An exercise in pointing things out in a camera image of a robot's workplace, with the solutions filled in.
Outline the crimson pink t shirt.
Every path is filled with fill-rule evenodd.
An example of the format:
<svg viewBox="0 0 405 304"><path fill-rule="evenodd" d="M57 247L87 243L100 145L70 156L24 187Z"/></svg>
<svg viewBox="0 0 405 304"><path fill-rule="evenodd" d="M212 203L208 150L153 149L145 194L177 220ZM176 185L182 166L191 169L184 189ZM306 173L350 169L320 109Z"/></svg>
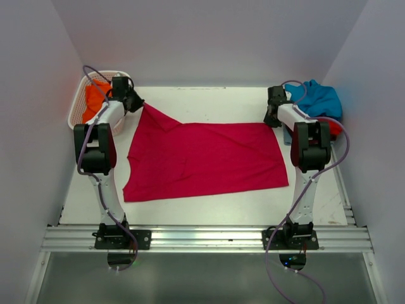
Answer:
<svg viewBox="0 0 405 304"><path fill-rule="evenodd" d="M287 187L264 123L181 123L145 104L128 156L126 203Z"/></svg>

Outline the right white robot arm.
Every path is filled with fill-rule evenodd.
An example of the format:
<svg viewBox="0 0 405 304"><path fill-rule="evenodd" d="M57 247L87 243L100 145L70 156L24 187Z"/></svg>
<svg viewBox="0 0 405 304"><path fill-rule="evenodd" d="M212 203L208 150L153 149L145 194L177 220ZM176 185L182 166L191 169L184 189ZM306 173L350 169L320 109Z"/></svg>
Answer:
<svg viewBox="0 0 405 304"><path fill-rule="evenodd" d="M290 160L296 170L290 211L280 228L269 227L262 232L263 241L271 250L298 249L303 245L317 249L313 205L318 173L331 158L329 124L308 117L289 100L281 85L268 88L268 109L263 121L271 128L286 126L292 138Z"/></svg>

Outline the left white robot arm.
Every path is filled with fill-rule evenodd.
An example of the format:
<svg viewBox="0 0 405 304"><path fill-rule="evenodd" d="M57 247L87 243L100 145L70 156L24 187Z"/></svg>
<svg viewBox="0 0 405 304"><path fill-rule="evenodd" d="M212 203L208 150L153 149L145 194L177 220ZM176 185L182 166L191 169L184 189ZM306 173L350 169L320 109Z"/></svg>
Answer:
<svg viewBox="0 0 405 304"><path fill-rule="evenodd" d="M113 128L128 112L134 113L142 108L144 100L136 93L128 76L118 73L110 84L107 92L96 86L102 96L101 108L85 123L76 124L73 136L77 171L89 177L101 211L101 223L95 234L96 247L104 249L114 245L122 249L135 238L116 190L114 169L117 155Z"/></svg>

